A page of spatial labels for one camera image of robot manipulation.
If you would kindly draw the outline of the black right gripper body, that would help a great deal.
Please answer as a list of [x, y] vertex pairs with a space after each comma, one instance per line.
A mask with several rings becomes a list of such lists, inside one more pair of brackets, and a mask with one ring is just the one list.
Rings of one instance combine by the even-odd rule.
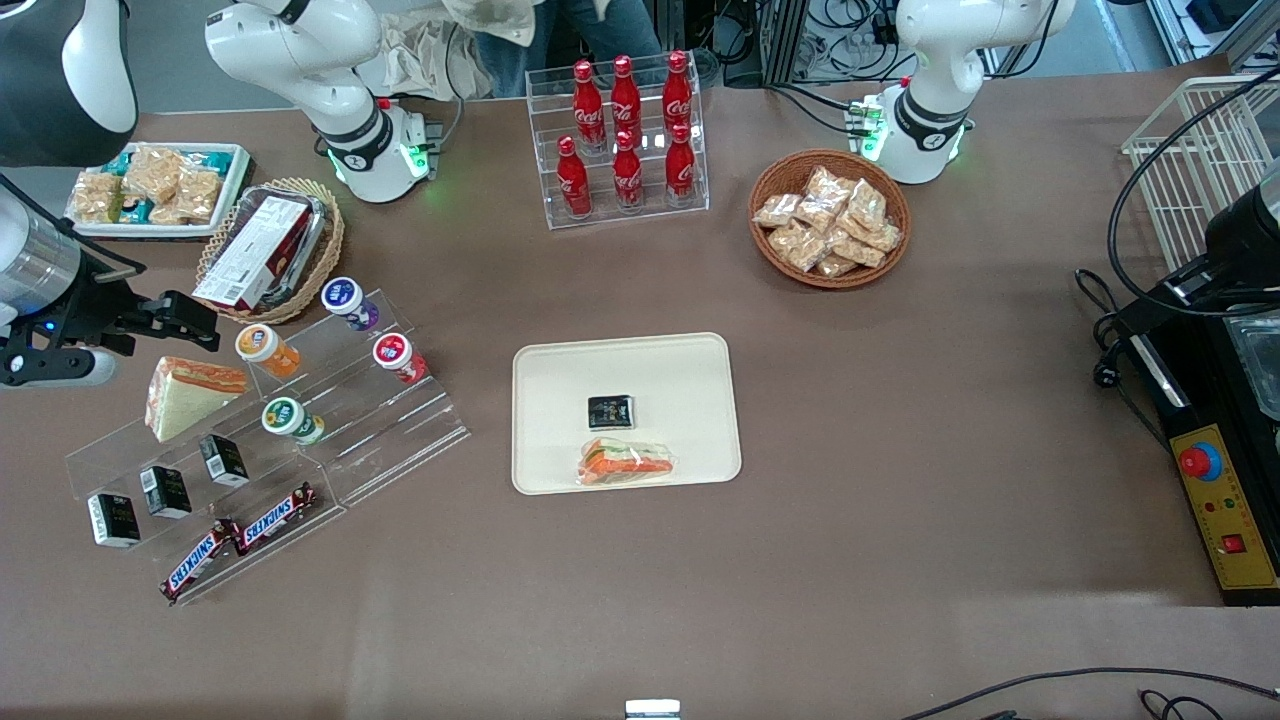
[[84, 346], [131, 356], [136, 336], [166, 338], [154, 301], [127, 281], [96, 281], [102, 270], [101, 263], [79, 263], [70, 274], [49, 272], [35, 286], [3, 277], [3, 351]]

